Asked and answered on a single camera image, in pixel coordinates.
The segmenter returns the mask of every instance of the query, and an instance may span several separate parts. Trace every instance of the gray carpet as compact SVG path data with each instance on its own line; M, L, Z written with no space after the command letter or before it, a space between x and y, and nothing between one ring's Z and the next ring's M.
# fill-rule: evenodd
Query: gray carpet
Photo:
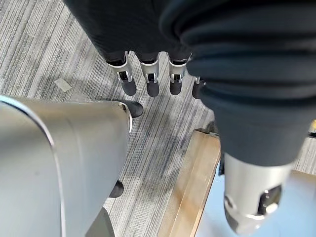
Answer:
M118 237L156 236L191 133L213 120L213 112L191 96L193 77L180 95L169 92L166 54L160 55L160 94L147 95L139 62L130 54L137 85L124 95L118 80L98 55L61 0L0 0L0 94L55 101L100 97L134 99L145 111L134 120L122 197L108 200ZM64 79L63 92L54 83ZM307 139L296 168L316 174L316 140Z

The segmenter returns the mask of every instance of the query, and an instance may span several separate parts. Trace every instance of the wooden board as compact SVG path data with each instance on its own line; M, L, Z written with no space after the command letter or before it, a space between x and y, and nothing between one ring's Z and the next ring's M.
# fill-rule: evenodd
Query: wooden board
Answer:
M219 138L194 131L158 237L193 237L221 156Z

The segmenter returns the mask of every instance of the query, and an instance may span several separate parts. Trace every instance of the robotic hand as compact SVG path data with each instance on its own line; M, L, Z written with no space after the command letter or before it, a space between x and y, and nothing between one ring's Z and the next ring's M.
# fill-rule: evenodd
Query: robotic hand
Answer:
M289 0L64 0L124 91L136 93L125 51L157 96L158 53L170 91L184 66L216 116L225 151L225 210L238 234L278 206L282 185L316 117L316 2Z

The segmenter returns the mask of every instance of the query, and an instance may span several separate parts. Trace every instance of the metal joint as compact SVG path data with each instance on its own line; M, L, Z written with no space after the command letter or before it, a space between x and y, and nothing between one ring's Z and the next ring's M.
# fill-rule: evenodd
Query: metal joint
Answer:
M120 102L119 103L119 106L123 108L123 110L126 112L127 114L127 119L128 119L128 133L131 133L132 132L132 125L133 125L133 121L132 121L132 114L130 113L129 111L129 108L128 106L123 103L123 102Z
M174 83L175 79L174 79L174 75L179 75L180 79L179 79L179 83L182 82L183 77L185 75L185 71L186 71L186 61L183 64L180 65L176 65L173 64L169 58L169 77L170 77L170 81L171 83Z
M159 61L158 59L154 63L146 64L144 62L140 62L140 66L142 68L143 76L146 80L146 83L149 83L149 75L154 75L154 83L158 82L159 77Z
M113 65L109 64L109 66L112 68L112 71L117 75L118 80L121 83L123 83L123 81L126 79L122 78L119 73L125 73L128 82L133 81L133 72L132 72L132 67L129 63L127 51L125 52L125 63L123 65L113 66Z

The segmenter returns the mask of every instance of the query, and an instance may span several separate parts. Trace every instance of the black rubber fingertip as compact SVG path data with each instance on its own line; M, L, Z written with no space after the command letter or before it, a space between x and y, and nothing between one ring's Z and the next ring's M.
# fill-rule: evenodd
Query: black rubber fingertip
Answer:
M151 97L156 97L159 95L159 84L158 82L154 83L153 81L150 81L149 83L146 83L147 86L147 93Z
M178 95L181 92L182 83L175 81L174 83L170 82L170 93L173 95Z
M130 114L132 115L132 118L137 118L139 116L141 116L144 112L144 108L143 106L138 103L137 101L133 101L133 100L122 100L122 102L124 104L127 105Z
M192 88L192 96L195 99L199 99L199 92L201 88L204 86L204 81L200 80L199 84L196 84L196 82L193 83L193 88Z
M124 192L124 185L122 184L121 181L117 180L114 188L112 189L110 193L110 198L118 198L120 197Z
M126 95L136 94L136 84L135 84L134 79L131 82L128 82L128 80L123 80L122 88Z

